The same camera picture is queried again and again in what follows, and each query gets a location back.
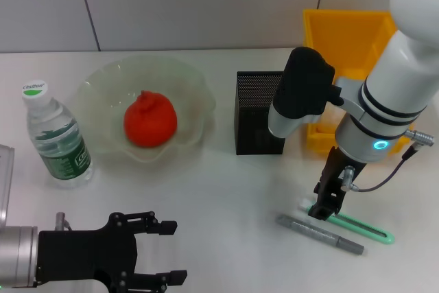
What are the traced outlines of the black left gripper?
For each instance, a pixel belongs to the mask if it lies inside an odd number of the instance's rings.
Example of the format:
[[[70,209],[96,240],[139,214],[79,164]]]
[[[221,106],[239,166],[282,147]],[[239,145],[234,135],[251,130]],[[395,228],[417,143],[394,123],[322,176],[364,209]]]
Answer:
[[[38,234],[36,281],[96,280],[109,292],[166,292],[181,286],[186,270],[133,274],[137,260],[134,234],[173,235],[176,221],[162,221],[153,211],[112,213],[108,222],[89,231],[41,231]]]

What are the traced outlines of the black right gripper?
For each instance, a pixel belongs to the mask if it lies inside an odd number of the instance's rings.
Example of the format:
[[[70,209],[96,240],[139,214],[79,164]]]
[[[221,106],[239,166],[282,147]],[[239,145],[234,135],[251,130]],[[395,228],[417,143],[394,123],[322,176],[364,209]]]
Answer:
[[[338,147],[329,151],[320,179],[314,188],[317,201],[308,210],[308,215],[317,220],[326,221],[331,215],[338,214],[346,192],[342,190],[342,179],[346,166],[354,168],[353,179],[365,168],[366,164],[345,155]]]

